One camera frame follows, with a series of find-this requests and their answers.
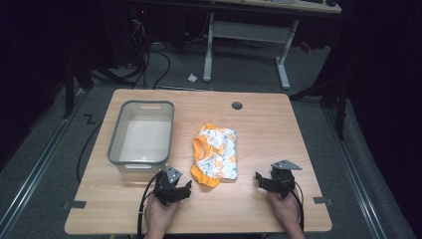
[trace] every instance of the floor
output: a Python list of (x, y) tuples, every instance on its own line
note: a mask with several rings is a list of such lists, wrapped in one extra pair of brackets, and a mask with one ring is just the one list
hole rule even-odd
[[(217, 43), (210, 83), (201, 80), (204, 47), (204, 41), (188, 44), (183, 50), (154, 44), (145, 73), (146, 84), (142, 77), (136, 88), (151, 89), (163, 76), (158, 89), (290, 96), (313, 85), (329, 54), (329, 48), (310, 53), (291, 48), (286, 60), (291, 88), (285, 91), (274, 61), (283, 46)], [(125, 75), (132, 70), (121, 67), (112, 71)], [(198, 77), (195, 83), (188, 81), (191, 74)], [(76, 110), (68, 119), (63, 119), (65, 91), (56, 95), (55, 104), (33, 124), (14, 158), (0, 173), (0, 238), (126, 238), (69, 235), (64, 231), (69, 213), (64, 204), (75, 197), (78, 175), (84, 173), (97, 136), (96, 127), (104, 118), (112, 92), (119, 88), (128, 86), (95, 80), (90, 91), (76, 89)], [(352, 106), (347, 104), (345, 140), (339, 140), (333, 130), (335, 109), (322, 109), (318, 97), (305, 97), (292, 105), (333, 224), (330, 231), (310, 232), (307, 238), (415, 238), (373, 162)], [(269, 238), (287, 237), (273, 234)]]

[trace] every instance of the cable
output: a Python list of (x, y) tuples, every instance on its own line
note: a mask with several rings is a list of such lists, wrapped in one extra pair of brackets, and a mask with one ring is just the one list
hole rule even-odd
[[(230, 40), (226, 40), (226, 41), (224, 41), (223, 39), (219, 39), (221, 42), (228, 42), (228, 43), (231, 43), (231, 41)], [(238, 47), (238, 41), (235, 41), (234, 43), (231, 43), (231, 44), (233, 44), (234, 46), (233, 46), (233, 48), (232, 49), (230, 49), (230, 50), (228, 50), (228, 51), (218, 51), (215, 47), (213, 47), (212, 49), (213, 49), (213, 51), (214, 52), (216, 52), (216, 53), (220, 53), (220, 54), (227, 54), (227, 53), (231, 53), (231, 52), (233, 52), (234, 50), (236, 50), (237, 49), (237, 47)]]
[(101, 74), (105, 75), (105, 78), (97, 75), (94, 72), (91, 72), (92, 77), (93, 78), (96, 78), (96, 79), (98, 79), (100, 81), (114, 80), (114, 81), (117, 81), (118, 83), (121, 83), (121, 84), (132, 85), (132, 88), (133, 88), (134, 87), (133, 83), (132, 82), (128, 82), (126, 80), (129, 79), (129, 78), (131, 78), (131, 77), (136, 76), (137, 74), (140, 74), (141, 75), (146, 70), (146, 65), (144, 64), (143, 54), (145, 52), (149, 51), (150, 46), (151, 46), (149, 44), (149, 42), (150, 42), (150, 39), (151, 38), (152, 38), (152, 34), (151, 33), (146, 34), (145, 39), (144, 39), (143, 46), (141, 46), (137, 50), (135, 58), (136, 59), (140, 59), (140, 62), (139, 62), (139, 64), (137, 65), (136, 69), (133, 72), (131, 72), (131, 73), (127, 74), (127, 75), (118, 77), (118, 79), (116, 79), (117, 76), (114, 76), (113, 73), (109, 72), (106, 69), (98, 68), (98, 71), (100, 71)]
[(204, 35), (205, 29), (207, 28), (207, 23), (208, 23), (208, 19), (210, 17), (210, 14), (207, 14), (207, 18), (205, 19), (205, 23), (204, 23), (204, 27), (202, 28), (201, 33), (198, 35), (198, 37), (196, 37), (194, 40), (186, 42), (185, 44), (189, 44), (189, 43), (194, 43), (197, 41), (202, 41), (203, 39), (206, 39), (206, 37), (201, 38)]
[(149, 56), (150, 53), (151, 53), (151, 48), (149, 47), (149, 49), (148, 49), (148, 55), (147, 55), (148, 58), (146, 60), (146, 68), (145, 68), (145, 72), (143, 73), (143, 83), (142, 83), (142, 85), (143, 85), (143, 89), (144, 90), (146, 90), (146, 69), (149, 66), (149, 60), (151, 59), (150, 56)]
[(144, 81), (145, 81), (145, 71), (146, 71), (146, 68), (148, 67), (148, 63), (149, 63), (149, 50), (148, 50), (148, 61), (145, 63), (145, 60), (143, 59), (143, 57), (142, 57), (141, 61), (142, 61), (143, 68), (142, 68), (142, 71), (139, 73), (139, 76), (133, 82), (133, 85), (131, 86), (132, 89), (134, 89), (136, 87), (137, 82), (139, 81), (140, 77), (142, 77), (142, 75), (143, 75), (143, 78), (144, 78)]
[(155, 90), (155, 88), (157, 87), (157, 85), (158, 85), (158, 83), (159, 83), (159, 81), (161, 81), (161, 79), (168, 73), (168, 71), (170, 70), (170, 59), (167, 57), (167, 56), (165, 56), (164, 54), (162, 54), (162, 53), (160, 53), (160, 52), (155, 52), (156, 54), (159, 54), (159, 55), (161, 55), (161, 56), (163, 56), (163, 57), (165, 57), (166, 59), (167, 59), (167, 61), (168, 61), (168, 67), (167, 67), (167, 70), (165, 70), (165, 72), (164, 72), (164, 74), (160, 77), (160, 78), (158, 78), (158, 80), (156, 80), (155, 81), (155, 84), (154, 84), (154, 86), (152, 87), (152, 89), (153, 90)]
[(203, 39), (197, 40), (196, 42), (192, 42), (192, 43), (190, 43), (190, 45), (187, 45), (186, 44), (185, 47), (190, 48), (190, 49), (193, 49), (193, 50), (202, 50), (202, 49), (205, 49), (205, 48), (207, 48), (207, 44), (202, 44), (201, 47), (192, 47), (191, 46), (191, 45), (194, 45), (194, 44), (198, 45), (198, 43), (200, 43), (201, 41), (203, 41), (205, 39), (207, 39), (207, 38), (203, 38)]
[(136, 234), (136, 239), (142, 239), (142, 216), (143, 216), (143, 206), (145, 203), (145, 199), (151, 195), (152, 192), (150, 192), (148, 195), (146, 195), (146, 193), (148, 192), (149, 187), (151, 186), (152, 182), (155, 180), (155, 178), (157, 178), (157, 176), (162, 173), (162, 171), (159, 171), (157, 173), (155, 173), (155, 175), (151, 178), (151, 180), (149, 180), (148, 184), (145, 187), (145, 190), (143, 191), (143, 196), (142, 199), (140, 200), (140, 205), (139, 205), (139, 211), (137, 214), (137, 234)]
[(136, 34), (139, 31), (139, 29), (142, 29), (140, 35), (143, 36), (145, 34), (145, 29), (143, 28), (142, 23), (139, 22), (138, 20), (132, 19), (131, 22), (136, 25), (136, 29), (133, 29), (133, 33), (131, 35), (131, 38), (133, 40), (134, 49), (135, 50), (138, 50), (138, 43), (137, 43), (137, 41), (139, 41), (139, 44), (141, 44), (142, 43), (142, 40), (141, 40), (141, 38), (140, 39), (137, 39)]
[[(288, 186), (280, 179), (279, 176), (277, 176), (277, 178), (285, 185), (286, 188), (288, 188)], [(299, 200), (299, 198), (296, 196), (296, 194), (294, 193), (294, 191), (291, 189), (289, 190), (291, 192), (291, 194), (293, 195), (293, 197), (295, 198), (295, 200), (298, 202), (299, 205), (299, 212), (301, 215), (301, 220), (299, 222), (299, 225), (301, 226), (302, 231), (304, 231), (304, 227), (305, 227), (305, 214), (304, 214), (304, 193), (302, 192), (301, 187), (298, 185), (297, 182), (295, 182), (295, 185), (298, 186), (300, 192), (301, 192), (301, 196), (302, 196), (302, 202)]]
[(80, 157), (78, 158), (78, 164), (77, 164), (77, 180), (78, 183), (81, 184), (81, 174), (80, 174), (80, 166), (81, 166), (81, 161), (82, 161), (82, 156), (84, 155), (85, 150), (87, 149), (88, 143), (91, 141), (91, 138), (94, 136), (94, 133), (100, 128), (100, 126), (103, 124), (103, 121), (101, 121), (99, 123), (99, 125), (97, 125), (97, 127), (94, 129), (94, 131), (91, 133), (90, 137), (87, 139), (87, 141), (85, 142), (85, 145), (81, 151)]
[(262, 43), (260, 46), (254, 46), (251, 44), (246, 44), (245, 42), (251, 42), (251, 41), (238, 41), (238, 44), (243, 47), (255, 48), (255, 49), (267, 48), (267, 47), (272, 47), (276, 45), (276, 43), (265, 42), (265, 43)]

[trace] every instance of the white plastic bin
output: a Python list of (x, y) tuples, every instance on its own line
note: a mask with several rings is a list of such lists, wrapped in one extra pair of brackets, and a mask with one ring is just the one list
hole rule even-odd
[(174, 104), (128, 101), (120, 113), (107, 157), (120, 172), (157, 172), (170, 154)]

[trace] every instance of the hand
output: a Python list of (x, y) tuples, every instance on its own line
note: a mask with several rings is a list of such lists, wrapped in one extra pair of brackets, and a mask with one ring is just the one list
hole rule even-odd
[(267, 191), (267, 193), (273, 203), (276, 218), (282, 224), (289, 238), (305, 238), (304, 232), (299, 225), (300, 207), (292, 193), (290, 192), (284, 199), (282, 199), (280, 193), (271, 191)]
[(144, 238), (161, 239), (171, 224), (180, 201), (163, 206), (154, 194), (149, 195), (145, 208), (145, 221), (148, 231)]

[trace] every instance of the orange and white cloth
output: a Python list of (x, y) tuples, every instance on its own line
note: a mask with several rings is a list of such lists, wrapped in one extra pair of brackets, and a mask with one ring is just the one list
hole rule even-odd
[(236, 179), (235, 131), (205, 123), (193, 138), (194, 159), (190, 171), (202, 184), (215, 187), (221, 178)]

